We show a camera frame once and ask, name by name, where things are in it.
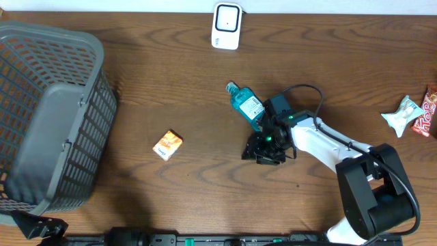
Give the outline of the teal mouthwash bottle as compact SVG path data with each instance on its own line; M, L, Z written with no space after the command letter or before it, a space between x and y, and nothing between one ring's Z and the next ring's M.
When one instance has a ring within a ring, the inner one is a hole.
M232 107L245 117L254 131L260 132L259 122L264 115L264 106L261 100L250 88L240 88L233 81L230 81L225 89L231 96Z

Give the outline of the small orange tissue pack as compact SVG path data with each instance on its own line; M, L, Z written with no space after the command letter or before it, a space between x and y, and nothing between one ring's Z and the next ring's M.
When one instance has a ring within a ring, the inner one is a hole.
M173 130L168 130L152 149L161 159L168 161L182 144L183 138Z

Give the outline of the mint green snack pouch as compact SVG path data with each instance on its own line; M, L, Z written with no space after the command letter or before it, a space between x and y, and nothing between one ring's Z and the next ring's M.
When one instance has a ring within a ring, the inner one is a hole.
M407 124L424 113L425 111L412 101L409 96L405 96L395 113L382 113L381 116L395 130L397 137L400 138Z

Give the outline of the red Top chocolate bar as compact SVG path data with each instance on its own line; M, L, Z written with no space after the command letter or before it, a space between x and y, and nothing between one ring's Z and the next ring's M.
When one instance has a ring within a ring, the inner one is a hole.
M410 127L414 132L429 137L432 119L436 110L436 87L429 86L421 104L424 114L420 115Z

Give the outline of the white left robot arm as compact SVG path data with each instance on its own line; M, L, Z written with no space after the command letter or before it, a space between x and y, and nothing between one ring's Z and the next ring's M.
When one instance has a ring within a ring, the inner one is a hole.
M68 224L62 219L41 217L13 210L11 216L26 239L42 238L40 245L58 245L62 242Z

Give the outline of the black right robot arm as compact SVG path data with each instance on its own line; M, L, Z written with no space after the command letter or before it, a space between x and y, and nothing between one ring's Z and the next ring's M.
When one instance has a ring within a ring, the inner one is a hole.
M335 172L344 218L328 229L328 242L368 245L392 228L414 219L405 234L421 221L415 197L397 151L384 143L373 147L354 141L326 126L309 111L266 113L262 130L248 139L242 159L278 165L287 150L303 151Z

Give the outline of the white barcode scanner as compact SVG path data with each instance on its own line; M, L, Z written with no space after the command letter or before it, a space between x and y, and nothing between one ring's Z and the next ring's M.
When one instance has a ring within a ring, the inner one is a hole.
M236 3L217 3L214 7L211 45L216 49L236 50L240 41L242 8Z

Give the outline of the grey plastic shopping basket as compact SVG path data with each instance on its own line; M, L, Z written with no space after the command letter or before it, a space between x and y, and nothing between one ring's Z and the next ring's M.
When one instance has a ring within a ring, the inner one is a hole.
M117 113L95 36L1 24L1 223L74 210L93 189Z

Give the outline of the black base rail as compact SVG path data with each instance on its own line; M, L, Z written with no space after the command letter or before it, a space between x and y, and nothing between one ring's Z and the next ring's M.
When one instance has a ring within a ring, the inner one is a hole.
M102 235L65 236L60 245L67 246L288 246L328 245L334 243L315 233L279 235L177 235L148 234L128 228L112 228Z

